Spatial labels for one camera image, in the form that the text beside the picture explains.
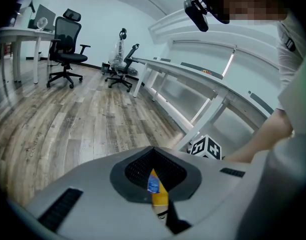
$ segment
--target black slot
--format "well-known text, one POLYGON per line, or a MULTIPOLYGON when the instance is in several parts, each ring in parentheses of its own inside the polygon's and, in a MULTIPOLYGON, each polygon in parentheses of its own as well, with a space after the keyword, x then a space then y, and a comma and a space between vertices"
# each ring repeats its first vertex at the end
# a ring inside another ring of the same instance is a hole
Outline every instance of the black slot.
POLYGON ((220 170, 220 172, 224 174, 240 177, 240 178, 242 178, 245 174, 245 171, 234 170, 230 168, 223 168, 222 170, 220 170))
POLYGON ((169 58, 161 58, 161 62, 171 62, 169 58))
POLYGON ((171 200, 168 201, 166 226, 172 231, 173 234, 181 233, 191 227, 191 224, 189 224, 187 221, 179 219, 177 211, 171 200))
POLYGON ((38 221, 49 230, 56 232, 73 206, 82 195, 78 189, 67 189, 48 210, 38 219, 38 221))

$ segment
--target wooden floor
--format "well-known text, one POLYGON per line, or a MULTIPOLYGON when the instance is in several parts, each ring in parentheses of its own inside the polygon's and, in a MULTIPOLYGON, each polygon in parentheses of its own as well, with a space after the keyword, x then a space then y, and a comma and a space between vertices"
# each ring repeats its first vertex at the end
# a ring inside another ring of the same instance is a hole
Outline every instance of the wooden floor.
POLYGON ((14 84, 11 67, 6 84, 0 76, 0 186, 20 205, 82 163, 149 145, 172 148, 184 136, 143 87, 133 98, 136 82, 127 93, 121 84, 108 88, 98 69, 72 68, 83 75, 74 89, 63 78, 47 89, 45 61, 38 84, 30 70, 22 84, 14 84))

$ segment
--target black office chair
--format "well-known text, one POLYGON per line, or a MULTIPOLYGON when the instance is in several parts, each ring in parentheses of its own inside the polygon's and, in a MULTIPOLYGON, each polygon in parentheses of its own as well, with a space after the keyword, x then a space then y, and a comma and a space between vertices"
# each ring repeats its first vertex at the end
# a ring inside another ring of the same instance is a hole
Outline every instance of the black office chair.
POLYGON ((49 59, 62 63, 61 65, 64 68, 63 72, 49 74, 49 81, 46 84, 48 88, 51 82, 62 77, 69 80, 71 83, 69 87, 71 89, 74 88, 74 82, 70 77, 78 77, 80 82, 83 80, 82 75, 67 72, 67 70, 72 69, 70 63, 81 63, 88 59, 88 57, 83 55, 83 52, 86 47, 91 47, 89 45, 81 44, 82 50, 80 54, 74 53, 77 37, 82 28, 81 24, 78 23, 80 20, 81 14, 71 9, 67 9, 63 17, 56 18, 55 39, 51 40, 52 46, 49 50, 49 59))
POLYGON ((114 78, 114 77, 107 77, 105 79, 105 82, 108 81, 108 79, 111 79, 111 80, 115 80, 115 82, 111 83, 108 88, 112 88, 112 85, 115 85, 117 83, 122 83, 123 85, 125 85, 128 89, 126 90, 128 93, 130 92, 131 88, 132 88, 132 84, 128 81, 125 81, 125 78, 128 74, 128 69, 130 67, 130 65, 132 64, 132 62, 136 62, 138 63, 136 60, 133 60, 131 59, 131 56, 134 54, 134 52, 139 48, 139 44, 135 44, 133 45, 132 47, 132 50, 128 53, 128 55, 125 57, 124 59, 124 62, 126 63, 126 66, 122 67, 122 66, 116 66, 114 68, 115 72, 116 72, 116 75, 119 77, 119 78, 114 78))

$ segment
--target vr headset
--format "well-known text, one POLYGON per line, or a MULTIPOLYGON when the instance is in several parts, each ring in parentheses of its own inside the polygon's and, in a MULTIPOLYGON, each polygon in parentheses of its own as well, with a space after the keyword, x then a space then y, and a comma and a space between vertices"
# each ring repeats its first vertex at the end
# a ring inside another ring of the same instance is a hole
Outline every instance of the vr headset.
POLYGON ((211 13, 219 22, 223 24, 230 23, 230 15, 225 13, 223 9, 222 0, 202 0, 206 7, 204 7, 200 0, 185 0, 184 10, 190 19, 195 23, 198 29, 202 32, 209 30, 209 24, 206 15, 211 13))
POLYGON ((184 10, 200 31, 206 32, 209 30, 209 24, 206 18, 208 11, 199 0, 185 0, 184 10))

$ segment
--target table leg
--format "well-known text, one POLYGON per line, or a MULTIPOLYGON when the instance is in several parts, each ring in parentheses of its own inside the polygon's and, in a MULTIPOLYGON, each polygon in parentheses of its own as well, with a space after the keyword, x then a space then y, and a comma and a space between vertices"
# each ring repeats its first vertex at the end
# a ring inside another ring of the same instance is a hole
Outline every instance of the table leg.
POLYGON ((50 61, 51 46, 52 46, 52 42, 49 42, 48 55, 47 55, 47 75, 51 73, 51 65, 52 65, 52 62, 50 61))
POLYGON ((17 61, 18 61, 18 42, 12 42, 13 48, 13 79, 14 82, 18 81, 18 70, 17 70, 17 61))
POLYGON ((147 79, 147 83, 145 84, 147 88, 152 88, 155 80, 157 79, 159 75, 158 71, 152 70, 151 73, 149 74, 149 77, 147 79))
POLYGON ((38 62, 39 62, 39 49, 41 44, 41 37, 39 36, 35 43, 35 51, 34 51, 34 63, 33 63, 33 80, 34 84, 39 82, 38 78, 38 62))
POLYGON ((160 91, 162 90, 163 85, 166 83, 166 81, 167 81, 167 79, 168 79, 168 75, 169 75, 168 73, 165 73, 165 75, 164 75, 164 77, 163 77, 162 84, 157 88, 156 93, 155 93, 155 95, 154 95, 152 101, 155 102, 155 100, 156 100, 156 98, 158 97, 160 91))
POLYGON ((134 91, 134 93, 133 93, 133 97, 134 97, 134 98, 136 98, 137 95, 138 95, 139 89, 140 89, 141 84, 142 84, 142 82, 143 82, 143 79, 144 79, 144 77, 145 77, 145 75, 146 75, 146 73, 147 73, 147 70, 148 70, 148 64, 146 63, 146 64, 145 64, 145 67, 144 67, 144 70, 143 70, 143 72, 142 72, 142 74, 141 74, 140 77, 138 78, 138 82, 137 82, 135 91, 134 91))
POLYGON ((222 106, 219 108, 219 110, 214 114, 214 116, 212 116, 212 118, 210 119, 209 123, 211 125, 213 125, 215 123, 216 120, 218 120, 218 118, 220 117, 220 115, 222 115, 222 113, 224 112, 224 110, 228 107, 229 101, 225 100, 225 102, 223 102, 222 106))
POLYGON ((5 81, 4 52, 5 52, 5 43, 1 43, 1 70, 2 70, 3 81, 5 81))
POLYGON ((22 42, 18 40, 16 48, 16 75, 18 82, 21 82, 21 44, 22 42))
POLYGON ((194 138, 194 136, 198 133, 202 127, 207 124, 221 109, 222 104, 226 100, 226 96, 228 94, 228 89, 220 89, 216 98, 212 101, 211 106, 205 111, 204 115, 198 120, 196 125, 185 135, 183 139, 175 146, 175 150, 181 150, 190 140, 194 138))

